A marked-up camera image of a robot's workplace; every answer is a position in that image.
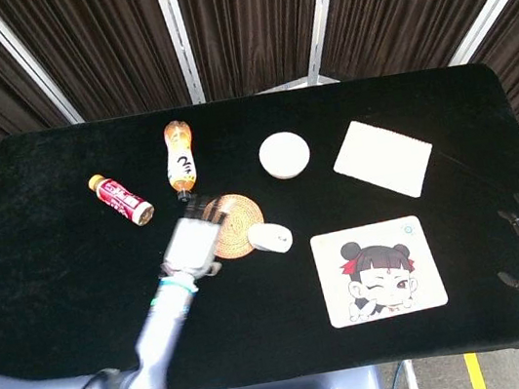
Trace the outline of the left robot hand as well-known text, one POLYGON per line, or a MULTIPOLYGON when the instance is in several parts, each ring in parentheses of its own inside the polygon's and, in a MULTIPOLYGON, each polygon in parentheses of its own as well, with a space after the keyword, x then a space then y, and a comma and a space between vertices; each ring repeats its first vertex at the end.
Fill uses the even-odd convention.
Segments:
POLYGON ((216 247, 231 209, 223 198, 194 197, 187 202, 164 251, 162 277, 186 274, 198 281, 220 272, 216 247))

